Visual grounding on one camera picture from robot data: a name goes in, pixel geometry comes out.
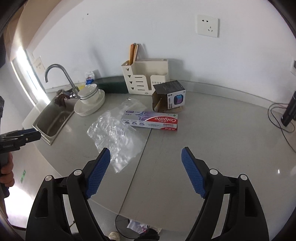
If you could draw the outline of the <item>person's left hand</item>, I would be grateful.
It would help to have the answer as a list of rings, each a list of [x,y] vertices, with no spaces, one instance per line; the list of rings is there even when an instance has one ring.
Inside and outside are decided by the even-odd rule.
[[[8,153],[8,162],[1,168],[1,184],[6,187],[12,187],[15,183],[13,174],[13,155],[11,152]]]

